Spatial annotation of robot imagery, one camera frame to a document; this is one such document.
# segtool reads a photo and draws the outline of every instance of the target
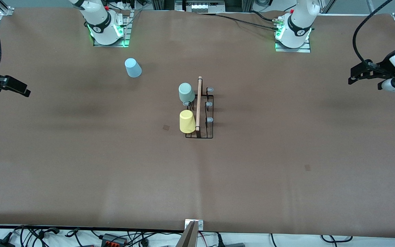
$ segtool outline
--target metal mounting plate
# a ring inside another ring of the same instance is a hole
[[[301,47],[298,48],[288,48],[284,46],[278,40],[275,40],[275,50],[276,51],[284,51],[284,52],[304,52],[310,53],[310,39],[307,39]]]
[[[203,220],[194,220],[194,219],[187,219],[185,220],[185,224],[184,224],[184,229],[187,228],[188,223],[190,223],[190,221],[198,221],[199,222],[199,231],[203,231],[204,230],[204,221]]]

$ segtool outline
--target wooden dowel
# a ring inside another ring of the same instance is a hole
[[[202,97],[202,77],[197,80],[197,109],[196,109],[196,131],[201,131],[201,97]]]

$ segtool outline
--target table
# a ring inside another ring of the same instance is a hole
[[[0,223],[395,237],[395,94],[347,85],[362,20],[319,16],[300,54],[229,19],[143,11],[129,48],[102,48],[75,9],[16,9],[0,74],[32,94],[0,93]],[[383,59],[393,19],[373,17],[358,47]],[[211,140],[179,131],[177,87],[198,76],[215,89]]]

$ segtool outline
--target black wire rack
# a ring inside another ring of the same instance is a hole
[[[213,138],[213,122],[214,122],[214,96],[212,94],[208,94],[209,92],[212,92],[213,88],[207,87],[205,90],[205,94],[201,94],[200,96],[198,94],[195,94],[193,102],[188,102],[187,104],[187,110],[193,111],[193,113],[196,111],[195,110],[195,102],[197,101],[198,97],[205,97],[206,102],[205,102],[205,131],[200,129],[199,131],[194,131],[192,133],[186,133],[185,138],[191,138],[191,139],[212,139]]]

